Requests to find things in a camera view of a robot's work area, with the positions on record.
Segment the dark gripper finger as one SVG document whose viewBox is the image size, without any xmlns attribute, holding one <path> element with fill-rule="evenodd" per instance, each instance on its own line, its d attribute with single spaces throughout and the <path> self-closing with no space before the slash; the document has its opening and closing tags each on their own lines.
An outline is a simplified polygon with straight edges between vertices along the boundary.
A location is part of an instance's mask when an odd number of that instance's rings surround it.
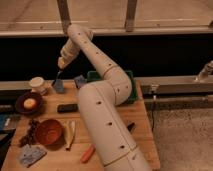
<svg viewBox="0 0 213 171">
<path fill-rule="evenodd" d="M 59 78 L 60 74 L 62 73 L 62 70 L 59 70 L 56 74 L 56 78 L 54 79 L 54 81 L 52 82 L 52 86 L 55 84 L 55 82 L 57 81 L 57 79 Z"/>
</svg>

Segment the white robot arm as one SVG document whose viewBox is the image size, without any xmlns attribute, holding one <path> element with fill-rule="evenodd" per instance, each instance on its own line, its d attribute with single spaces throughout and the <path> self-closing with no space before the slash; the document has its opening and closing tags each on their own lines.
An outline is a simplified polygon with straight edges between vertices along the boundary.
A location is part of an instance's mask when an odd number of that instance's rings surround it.
<svg viewBox="0 0 213 171">
<path fill-rule="evenodd" d="M 132 83 L 124 70 L 92 43 L 93 33 L 71 24 L 61 49 L 58 67 L 64 70 L 80 52 L 101 76 L 78 92 L 78 109 L 105 171 L 152 171 L 116 107 L 131 94 Z"/>
</svg>

